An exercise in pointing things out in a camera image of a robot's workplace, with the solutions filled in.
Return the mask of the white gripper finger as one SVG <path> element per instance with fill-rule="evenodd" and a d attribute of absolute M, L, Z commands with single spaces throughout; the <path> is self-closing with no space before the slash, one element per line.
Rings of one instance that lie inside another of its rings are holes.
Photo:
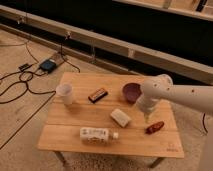
<path fill-rule="evenodd" d="M 150 118 L 150 113 L 144 113 L 145 122 L 148 123 Z"/>

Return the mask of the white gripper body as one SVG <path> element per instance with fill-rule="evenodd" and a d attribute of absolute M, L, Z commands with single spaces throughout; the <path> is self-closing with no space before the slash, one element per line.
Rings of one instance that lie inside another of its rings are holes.
<path fill-rule="evenodd" d="M 144 114 L 150 114 L 155 110 L 155 106 L 158 102 L 158 99 L 154 99 L 146 95 L 141 95 L 136 101 L 136 106 Z"/>

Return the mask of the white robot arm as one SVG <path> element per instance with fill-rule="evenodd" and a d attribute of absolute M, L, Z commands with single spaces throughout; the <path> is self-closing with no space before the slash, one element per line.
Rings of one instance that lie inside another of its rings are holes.
<path fill-rule="evenodd" d="M 146 119 L 161 99 L 192 108 L 213 117 L 213 86 L 175 85 L 167 74 L 146 78 L 136 106 Z M 209 128 L 198 171 L 213 171 L 213 126 Z"/>

